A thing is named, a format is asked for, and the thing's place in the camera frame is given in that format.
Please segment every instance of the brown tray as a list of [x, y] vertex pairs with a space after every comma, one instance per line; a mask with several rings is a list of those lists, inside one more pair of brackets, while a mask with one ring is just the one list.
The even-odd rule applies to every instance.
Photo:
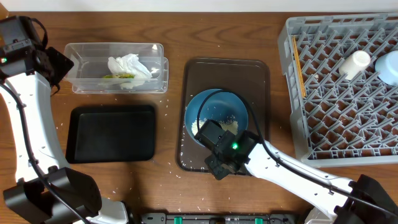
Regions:
[[[270, 81], [268, 66], [258, 60], [195, 58], [185, 66], [177, 164], [187, 171], [208, 172], [205, 158], [211, 151], [197, 144], [187, 133], [185, 110], [198, 93], [211, 88], [227, 88], [251, 103], [261, 131], [269, 140]], [[257, 133], [249, 113], [248, 130]]]

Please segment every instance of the white wall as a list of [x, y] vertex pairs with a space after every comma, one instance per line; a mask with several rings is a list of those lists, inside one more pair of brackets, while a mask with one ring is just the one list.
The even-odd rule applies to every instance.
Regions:
[[398, 0], [0, 0], [8, 11], [393, 12]]

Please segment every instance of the black tray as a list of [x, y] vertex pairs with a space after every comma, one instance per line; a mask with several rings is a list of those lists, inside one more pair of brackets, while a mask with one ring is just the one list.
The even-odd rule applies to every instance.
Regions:
[[[205, 159], [211, 151], [197, 144], [187, 133], [185, 110], [198, 93], [211, 88], [226, 88], [243, 96], [256, 113], [262, 135], [269, 140], [270, 92], [269, 69], [258, 60], [195, 58], [187, 62], [182, 91], [180, 135], [177, 164], [184, 170], [208, 172]], [[249, 113], [248, 130], [257, 133]]]
[[151, 106], [75, 108], [65, 157], [71, 164], [145, 161], [155, 151], [155, 111]]

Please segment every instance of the clear plastic container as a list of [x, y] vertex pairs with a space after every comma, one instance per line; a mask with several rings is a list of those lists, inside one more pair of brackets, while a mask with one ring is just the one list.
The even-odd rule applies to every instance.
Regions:
[[[169, 82], [169, 62], [161, 44], [150, 43], [72, 43], [65, 56], [75, 64], [66, 75], [75, 93], [165, 93]], [[103, 78], [111, 75], [109, 57], [138, 54], [152, 78]]]

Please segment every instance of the wooden table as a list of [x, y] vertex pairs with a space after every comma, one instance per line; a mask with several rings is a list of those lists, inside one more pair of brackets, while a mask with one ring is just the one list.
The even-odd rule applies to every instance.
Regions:
[[[38, 18], [49, 32], [49, 46], [63, 52], [71, 42], [158, 42], [170, 62], [169, 90], [161, 95], [78, 95], [61, 82], [52, 97], [52, 112], [63, 150], [70, 112], [83, 105], [154, 105], [157, 110], [155, 156], [145, 162], [77, 164], [72, 169], [92, 176], [101, 194], [124, 200], [137, 212], [169, 213], [302, 213], [310, 205], [285, 189], [252, 177], [216, 181], [210, 174], [185, 172], [175, 163], [182, 80], [193, 57], [258, 59], [271, 72], [271, 143], [294, 156], [290, 131], [290, 101], [281, 74], [277, 38], [289, 17], [298, 13], [137, 13], [24, 12]], [[0, 100], [0, 189], [15, 185], [16, 152], [8, 112]], [[377, 179], [398, 202], [397, 165], [324, 169], [357, 180]], [[25, 223], [0, 197], [0, 223]]]

